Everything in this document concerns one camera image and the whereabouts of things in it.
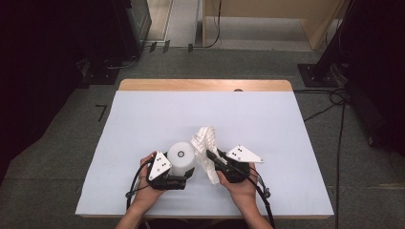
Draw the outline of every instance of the crumpled white tissue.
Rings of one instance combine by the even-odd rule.
[[[206,150],[209,150],[215,155],[219,156],[217,151],[217,143],[215,141],[214,127],[201,127],[199,132],[193,135],[191,144],[193,144],[194,148],[196,149],[196,157],[200,161],[211,183],[219,183],[220,180],[218,179],[217,172],[215,171],[215,164],[206,156]]]

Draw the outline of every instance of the white roll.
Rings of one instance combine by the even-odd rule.
[[[173,176],[184,176],[185,172],[196,167],[194,148],[187,142],[179,142],[170,147],[167,159],[172,163],[169,174]]]

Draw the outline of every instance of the gray carpet floor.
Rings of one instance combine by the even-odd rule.
[[[297,63],[320,52],[194,50],[144,52],[113,86],[77,89],[41,139],[13,160],[0,187],[0,228],[114,228],[119,219],[84,219],[75,207],[119,82],[125,78],[286,79],[305,89]],[[330,105],[323,94],[297,94],[303,118]],[[108,105],[101,118],[102,108]],[[342,107],[306,122],[335,208],[336,152]],[[405,158],[372,148],[351,104],[346,106],[340,154],[339,228],[405,228]],[[334,228],[328,219],[277,219],[277,228]]]

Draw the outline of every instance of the person's left hand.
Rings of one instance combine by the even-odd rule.
[[[143,158],[140,161],[140,165],[143,164],[145,161],[150,159],[153,155],[155,155],[156,152],[153,152],[149,156]],[[152,187],[149,186],[148,182],[146,181],[146,176],[148,173],[148,168],[147,166],[144,166],[140,172],[139,172],[139,186],[138,189],[141,189],[137,191],[134,201],[132,202],[131,206],[129,207],[128,210],[136,210],[141,211],[142,214],[145,214],[158,200],[160,195],[164,193],[164,191],[161,190],[155,190]]]

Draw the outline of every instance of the wooden desk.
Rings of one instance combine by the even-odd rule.
[[[234,93],[235,89],[244,90]],[[121,217],[139,161],[154,150],[215,127],[219,148],[246,146],[257,164],[276,219],[333,215],[295,95],[286,80],[125,79],[86,176],[76,214]],[[257,197],[263,215],[266,209]],[[240,218],[228,192],[198,167],[181,191],[168,191],[147,218]]]
[[[202,2],[202,45],[206,46],[206,18],[218,17],[221,0]],[[342,16],[348,0],[222,0],[221,17],[297,18],[310,46],[317,50],[333,19]]]

